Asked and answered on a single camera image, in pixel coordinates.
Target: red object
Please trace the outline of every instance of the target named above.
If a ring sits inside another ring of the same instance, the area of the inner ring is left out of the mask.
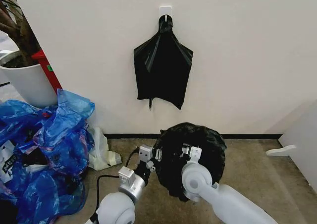
[[[61,89],[62,87],[55,73],[53,72],[48,59],[46,59],[43,50],[41,49],[40,51],[32,55],[32,59],[36,59],[40,63],[46,77],[49,79],[49,82],[51,83],[55,93],[57,94],[57,89]]]

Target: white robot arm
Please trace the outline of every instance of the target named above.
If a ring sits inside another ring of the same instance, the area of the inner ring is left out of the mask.
[[[262,208],[225,184],[214,183],[208,169],[198,163],[201,149],[191,147],[190,161],[182,171],[185,196],[198,202],[205,199],[226,224],[277,224]]]
[[[188,148],[188,145],[184,149],[184,153],[190,157],[182,170],[182,183],[187,198],[195,202],[200,198],[205,199],[212,205],[217,217],[226,224],[277,224],[262,208],[230,186],[212,184],[210,172],[198,163],[201,152],[200,148]],[[140,163],[135,172],[127,167],[119,171],[119,192],[110,193],[101,201],[96,211],[99,224],[134,223],[134,205],[148,182],[150,172],[155,171],[151,161],[151,147],[141,146],[139,156]]]

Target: potted plant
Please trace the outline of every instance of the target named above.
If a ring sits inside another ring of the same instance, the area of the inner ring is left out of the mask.
[[[19,48],[1,57],[0,70],[29,104],[39,108],[56,104],[56,93],[31,57],[41,48],[16,0],[0,0],[0,30]]]

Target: wire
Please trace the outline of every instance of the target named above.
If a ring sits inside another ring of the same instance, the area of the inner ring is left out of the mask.
[[[100,176],[97,178],[97,204],[96,204],[95,212],[96,212],[97,209],[99,208],[99,180],[100,180],[100,178],[103,178],[103,177],[119,178],[119,176],[117,176],[117,175],[108,175],[108,174],[100,175]]]
[[[134,151],[131,152],[131,154],[129,155],[129,158],[128,158],[128,160],[127,160],[127,162],[125,163],[125,166],[126,166],[126,167],[128,167],[129,161],[130,161],[131,157],[133,156],[133,154],[139,153],[139,151],[140,151],[140,147],[137,147],[137,148],[134,149]]]
[[[128,167],[129,161],[130,161],[131,157],[133,156],[133,154],[139,153],[139,150],[140,150],[140,148],[137,147],[137,148],[134,149],[134,151],[131,152],[131,154],[129,155],[129,158],[128,158],[126,164],[125,164],[126,167]],[[97,178],[97,204],[96,204],[95,212],[96,212],[97,209],[99,208],[99,180],[100,180],[100,178],[102,178],[102,177],[119,178],[119,176],[117,176],[117,175],[109,175],[109,174],[100,175],[100,176]]]

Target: black baseboard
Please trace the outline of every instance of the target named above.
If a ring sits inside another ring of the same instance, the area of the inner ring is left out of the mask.
[[[0,84],[0,87],[9,84],[10,82],[4,83],[4,84]]]
[[[271,139],[277,140],[282,134],[222,134],[224,139]],[[121,138],[142,138],[142,139],[157,139],[159,134],[105,134],[109,139]]]

